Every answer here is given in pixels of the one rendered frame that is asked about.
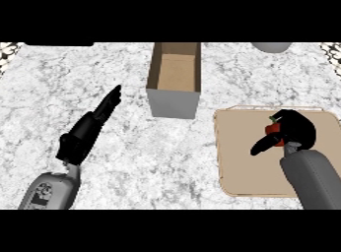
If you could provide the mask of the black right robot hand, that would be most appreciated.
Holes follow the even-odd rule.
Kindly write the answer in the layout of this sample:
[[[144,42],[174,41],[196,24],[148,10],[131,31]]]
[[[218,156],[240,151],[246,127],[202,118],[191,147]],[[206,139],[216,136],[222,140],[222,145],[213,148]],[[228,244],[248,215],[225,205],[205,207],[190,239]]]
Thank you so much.
[[[271,117],[282,123],[283,147],[295,151],[308,150],[316,143],[316,127],[311,121],[292,109],[282,109]],[[273,147],[276,146],[265,134],[250,149],[250,155],[256,156]]]

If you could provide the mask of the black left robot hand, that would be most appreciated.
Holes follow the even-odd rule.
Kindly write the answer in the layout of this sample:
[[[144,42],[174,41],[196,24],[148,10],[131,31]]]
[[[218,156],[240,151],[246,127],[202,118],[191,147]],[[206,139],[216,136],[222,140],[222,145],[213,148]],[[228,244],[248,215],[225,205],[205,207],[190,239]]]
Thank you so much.
[[[97,109],[77,120],[71,130],[60,137],[57,158],[79,165],[89,155],[105,122],[122,102],[122,86],[116,86],[104,97]]]

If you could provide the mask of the red bell pepper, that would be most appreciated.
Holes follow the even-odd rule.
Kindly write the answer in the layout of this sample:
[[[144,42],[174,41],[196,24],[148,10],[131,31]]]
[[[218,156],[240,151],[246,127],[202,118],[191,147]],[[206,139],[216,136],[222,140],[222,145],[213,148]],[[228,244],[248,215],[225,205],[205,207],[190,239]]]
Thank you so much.
[[[265,134],[270,137],[274,146],[282,147],[285,145],[282,123],[274,117],[271,117],[271,124],[265,127]]]

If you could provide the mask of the beige tray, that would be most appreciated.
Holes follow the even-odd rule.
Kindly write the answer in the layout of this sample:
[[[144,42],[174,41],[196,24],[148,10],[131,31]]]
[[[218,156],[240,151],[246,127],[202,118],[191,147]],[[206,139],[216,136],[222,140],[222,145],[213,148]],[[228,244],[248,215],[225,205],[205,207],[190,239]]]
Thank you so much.
[[[270,116],[280,110],[219,109],[213,114],[213,131],[219,185],[233,197],[295,198],[296,192],[280,167],[285,156],[282,147],[271,148],[258,156],[250,149],[265,135]],[[341,177],[341,121],[325,110],[301,110],[316,126],[316,144]]]

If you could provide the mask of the cardboard box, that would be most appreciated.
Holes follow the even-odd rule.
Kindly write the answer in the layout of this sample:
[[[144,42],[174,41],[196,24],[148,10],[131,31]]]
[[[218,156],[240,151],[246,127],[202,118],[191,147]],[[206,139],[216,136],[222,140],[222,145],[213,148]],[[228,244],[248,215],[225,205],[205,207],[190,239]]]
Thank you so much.
[[[147,78],[154,117],[194,119],[202,94],[202,44],[156,42]]]

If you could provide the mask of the grey round vessel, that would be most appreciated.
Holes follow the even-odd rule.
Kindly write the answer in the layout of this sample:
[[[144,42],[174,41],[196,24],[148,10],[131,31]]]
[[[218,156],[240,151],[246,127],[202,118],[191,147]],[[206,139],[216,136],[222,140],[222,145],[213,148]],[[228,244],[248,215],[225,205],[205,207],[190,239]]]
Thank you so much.
[[[252,45],[265,53],[283,53],[289,47],[289,42],[253,42]]]

